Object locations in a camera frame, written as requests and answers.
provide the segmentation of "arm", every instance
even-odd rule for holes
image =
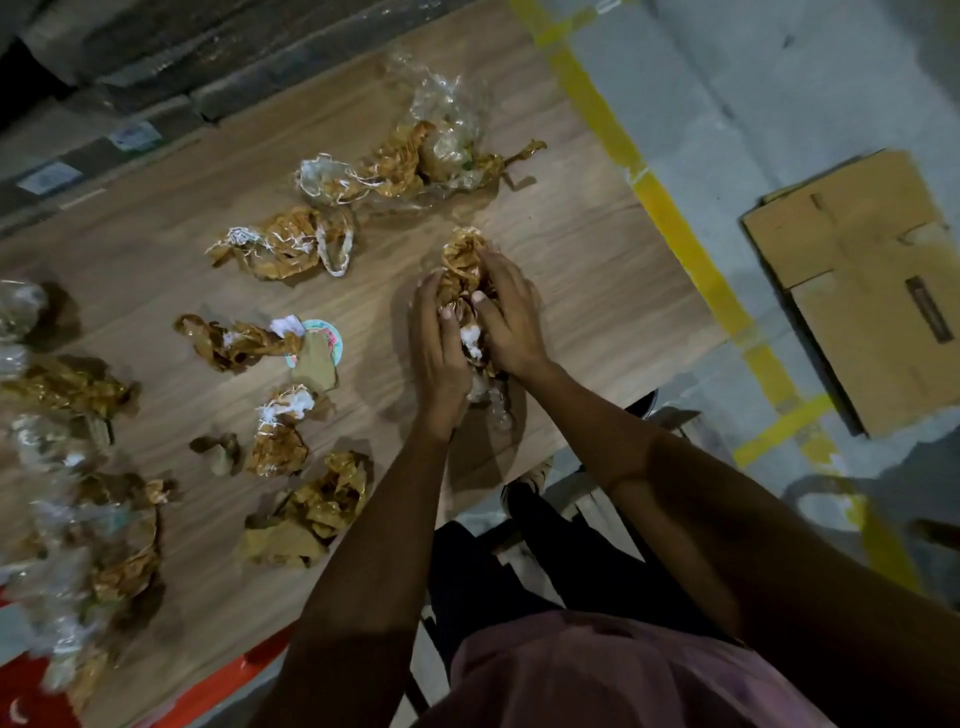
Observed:
[[[547,358],[516,266],[486,261],[502,313],[477,306],[494,360],[708,616],[840,725],[957,722],[957,616],[833,549],[743,473],[579,385]]]
[[[426,594],[447,443],[470,371],[456,322],[437,316],[433,274],[411,309],[420,412],[406,443],[303,607],[252,728],[387,726],[410,671]]]

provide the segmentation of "cardboard box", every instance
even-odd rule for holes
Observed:
[[[771,198],[744,226],[864,429],[885,435],[960,402],[960,257],[909,154]]]

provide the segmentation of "wooden table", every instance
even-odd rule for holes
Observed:
[[[244,516],[285,479],[214,478],[187,449],[211,430],[248,443],[254,408],[287,377],[282,359],[218,374],[171,330],[182,312],[266,322],[290,313],[342,333],[337,411],[300,432],[317,454],[353,447],[377,476],[398,451],[415,399],[406,307],[421,271],[438,264],[457,223],[477,225],[512,257],[544,300],[549,347],[589,388],[621,405],[701,354],[721,333],[622,174],[557,88],[504,0],[482,0],[413,32],[404,44],[442,72],[469,69],[495,100],[491,149],[532,136],[549,149],[519,164],[520,189],[460,198],[414,221],[370,223],[348,274],[290,287],[211,269],[204,250],[227,227],[295,204],[300,159],[355,158],[391,127],[400,106],[382,93],[380,56],[334,69],[198,133],[192,143],[0,243],[5,276],[56,280],[75,299],[82,335],[66,346],[142,384],[139,411],[115,422],[116,468],[167,474],[183,501],[165,508],[162,606],[101,684],[84,722],[115,728],[293,620],[317,571],[242,568],[233,555]],[[524,178],[531,183],[523,183]],[[454,441],[439,520],[533,467],[563,445],[535,403],[514,392],[520,427],[487,435],[473,412]]]

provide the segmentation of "black pants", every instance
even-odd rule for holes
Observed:
[[[585,523],[569,522],[528,487],[511,488],[511,516],[567,609],[636,619],[731,642],[643,544],[646,563]],[[447,672],[460,643],[485,627],[561,609],[528,592],[514,570],[457,522],[434,535],[428,583],[434,641]]]

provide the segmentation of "person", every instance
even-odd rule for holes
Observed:
[[[647,561],[520,483],[506,507],[566,609],[525,592],[459,524],[434,532],[471,380],[435,273],[411,309],[417,417],[307,599],[254,728],[389,725],[426,591],[451,691],[418,725],[960,725],[957,616],[578,384],[546,354],[528,281],[482,256],[500,301],[475,301],[494,363],[552,418]]]

